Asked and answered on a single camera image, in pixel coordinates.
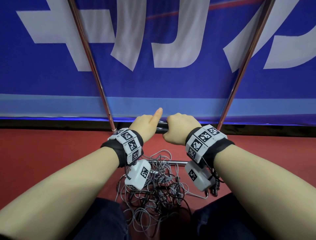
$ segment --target cable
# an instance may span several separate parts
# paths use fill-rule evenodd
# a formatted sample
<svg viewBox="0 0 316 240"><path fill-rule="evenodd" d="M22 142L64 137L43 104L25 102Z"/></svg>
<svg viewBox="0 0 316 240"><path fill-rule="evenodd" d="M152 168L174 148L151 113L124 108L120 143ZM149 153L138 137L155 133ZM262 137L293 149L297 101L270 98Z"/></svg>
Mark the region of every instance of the cable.
<svg viewBox="0 0 316 240"><path fill-rule="evenodd" d="M206 199L205 197L189 192L186 183L180 182L179 166L172 168L169 164L172 156L167 150L161 150L151 156L143 155L142 159L154 161L147 180L142 190L131 190L125 184L121 187L121 181L129 173L130 168L121 176L116 185L117 195L115 201L120 195L127 209L123 213L131 212L131 218L127 220L128 225L132 225L136 232L143 232L148 238L153 238L158 232L162 221L168 217L178 214L180 209L185 209L190 217L191 210L185 195Z"/></svg>

